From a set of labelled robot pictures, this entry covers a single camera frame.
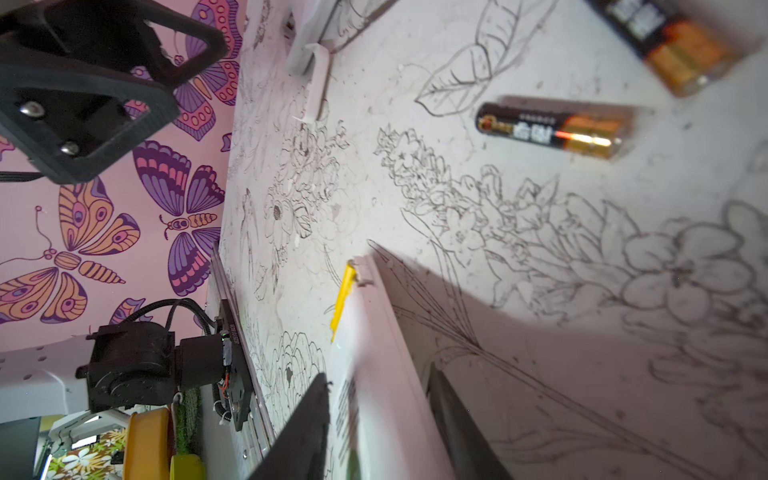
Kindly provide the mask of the white AC remote control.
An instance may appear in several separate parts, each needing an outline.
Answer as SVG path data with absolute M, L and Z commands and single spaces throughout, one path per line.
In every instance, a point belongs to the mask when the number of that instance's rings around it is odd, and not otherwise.
M 348 261 L 326 350 L 334 479 L 451 479 L 445 447 L 370 255 Z

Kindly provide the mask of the black gold AAA battery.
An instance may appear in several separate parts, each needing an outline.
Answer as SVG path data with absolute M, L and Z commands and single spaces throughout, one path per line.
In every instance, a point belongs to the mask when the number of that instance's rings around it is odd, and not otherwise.
M 600 159 L 611 159 L 629 133 L 630 120 L 584 111 L 547 111 L 484 103 L 475 115 L 485 135 Z
M 723 77 L 740 58 L 735 46 L 672 1 L 590 1 L 588 5 L 678 98 Z

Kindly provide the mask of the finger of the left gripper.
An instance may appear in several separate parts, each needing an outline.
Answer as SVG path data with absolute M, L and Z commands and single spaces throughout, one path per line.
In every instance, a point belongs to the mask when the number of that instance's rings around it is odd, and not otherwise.
M 156 26 L 203 43 L 180 66 Z M 228 52 L 224 34 L 155 1 L 23 1 L 1 14 L 1 65 L 131 81 L 136 67 L 173 89 Z
M 60 185 L 93 180 L 178 114 L 157 82 L 74 60 L 1 61 L 1 135 Z

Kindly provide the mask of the white battery cover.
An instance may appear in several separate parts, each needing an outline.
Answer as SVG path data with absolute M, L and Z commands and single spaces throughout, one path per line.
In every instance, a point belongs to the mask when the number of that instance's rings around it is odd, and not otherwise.
M 291 76 L 311 76 L 303 116 L 296 117 L 304 124 L 315 123 L 321 113 L 330 68 L 330 52 L 321 44 L 321 39 L 336 4 L 337 1 L 331 0 L 290 1 L 283 20 L 287 72 Z

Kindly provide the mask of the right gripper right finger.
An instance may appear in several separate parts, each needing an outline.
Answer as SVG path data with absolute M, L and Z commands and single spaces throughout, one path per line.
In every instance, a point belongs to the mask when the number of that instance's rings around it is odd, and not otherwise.
M 456 479 L 513 480 L 447 376 L 435 365 L 430 366 L 427 398 Z

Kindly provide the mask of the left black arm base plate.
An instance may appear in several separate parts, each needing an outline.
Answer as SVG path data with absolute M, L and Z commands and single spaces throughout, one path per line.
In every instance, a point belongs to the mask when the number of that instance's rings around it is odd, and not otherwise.
M 241 432 L 251 414 L 253 380 L 232 304 L 223 299 L 219 305 L 216 322 L 223 341 L 225 373 L 213 390 L 214 410 L 221 420 L 230 422 L 236 432 Z

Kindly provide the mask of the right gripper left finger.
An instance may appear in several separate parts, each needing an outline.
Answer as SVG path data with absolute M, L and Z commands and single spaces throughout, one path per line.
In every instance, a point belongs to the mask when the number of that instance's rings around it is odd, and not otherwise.
M 324 479 L 329 426 L 329 382 L 325 373 L 319 373 L 248 479 Z

